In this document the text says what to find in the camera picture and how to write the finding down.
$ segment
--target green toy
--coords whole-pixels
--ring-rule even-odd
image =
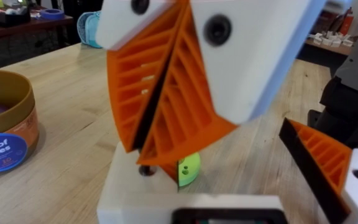
[[[194,153],[179,161],[179,187],[190,184],[196,179],[201,167],[201,159],[198,153]]]

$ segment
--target teal object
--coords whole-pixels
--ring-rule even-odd
[[[194,153],[179,161],[179,187],[190,184],[196,179],[201,168],[201,159],[198,153]]]
[[[77,22],[77,31],[83,44],[95,48],[102,48],[96,43],[96,30],[98,29],[100,11],[85,12]]]

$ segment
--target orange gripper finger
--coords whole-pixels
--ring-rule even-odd
[[[236,127],[214,112],[191,7],[187,5],[138,163],[176,162]]]

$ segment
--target black strip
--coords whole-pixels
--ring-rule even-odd
[[[167,61],[165,62],[164,69],[161,72],[161,77],[157,81],[157,84],[155,85],[154,91],[152,93],[152,96],[150,97],[149,103],[146,106],[146,109],[144,111],[143,117],[139,123],[139,127],[136,131],[135,139],[134,139],[134,149],[138,149],[139,152],[142,150],[144,142],[146,141],[146,137],[150,131],[154,113],[157,109],[158,100],[160,99],[162,87],[164,84],[165,77],[167,76],[167,70],[169,63],[171,61],[171,55],[167,58]]]
[[[348,213],[343,207],[342,200],[336,195],[310,153],[299,140],[289,120],[284,119],[279,136],[290,151],[330,224],[343,223]]]
[[[172,213],[171,224],[195,224],[196,221],[212,219],[288,224],[281,210],[246,208],[180,208]]]

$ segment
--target white base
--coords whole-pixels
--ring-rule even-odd
[[[153,176],[142,177],[138,156],[118,144],[99,200],[100,224],[167,224],[179,208],[283,210],[278,196],[178,194],[177,184],[159,167]]]

